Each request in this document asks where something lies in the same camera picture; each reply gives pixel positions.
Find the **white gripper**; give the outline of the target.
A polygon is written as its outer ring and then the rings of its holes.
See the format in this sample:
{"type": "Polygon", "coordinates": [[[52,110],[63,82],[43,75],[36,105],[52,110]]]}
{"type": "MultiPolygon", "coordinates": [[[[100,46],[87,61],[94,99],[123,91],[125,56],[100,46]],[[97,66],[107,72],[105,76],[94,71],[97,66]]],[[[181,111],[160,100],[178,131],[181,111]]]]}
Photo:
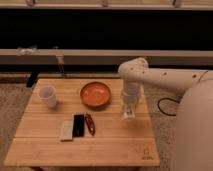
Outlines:
{"type": "Polygon", "coordinates": [[[125,91],[121,92],[121,98],[125,108],[135,109],[141,97],[141,92],[137,93],[127,93],[125,91]]]}

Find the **white robot base body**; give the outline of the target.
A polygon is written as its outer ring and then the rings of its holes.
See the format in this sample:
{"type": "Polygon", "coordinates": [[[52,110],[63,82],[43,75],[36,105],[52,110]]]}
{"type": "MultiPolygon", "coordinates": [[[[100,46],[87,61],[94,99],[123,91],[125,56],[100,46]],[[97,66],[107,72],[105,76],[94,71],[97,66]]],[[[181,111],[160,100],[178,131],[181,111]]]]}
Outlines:
{"type": "Polygon", "coordinates": [[[193,86],[180,102],[170,171],[213,171],[213,80],[193,86]]]}

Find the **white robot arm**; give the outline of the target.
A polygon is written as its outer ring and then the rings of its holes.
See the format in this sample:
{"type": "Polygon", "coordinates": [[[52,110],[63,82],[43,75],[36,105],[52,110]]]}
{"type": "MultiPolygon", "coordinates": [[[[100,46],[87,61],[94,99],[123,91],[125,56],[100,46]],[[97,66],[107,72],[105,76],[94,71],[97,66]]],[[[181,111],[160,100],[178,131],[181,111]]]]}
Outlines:
{"type": "Polygon", "coordinates": [[[118,67],[118,74],[123,79],[121,97],[127,105],[138,103],[143,83],[179,96],[198,84],[213,84],[213,70],[150,68],[142,57],[122,63],[118,67]]]}

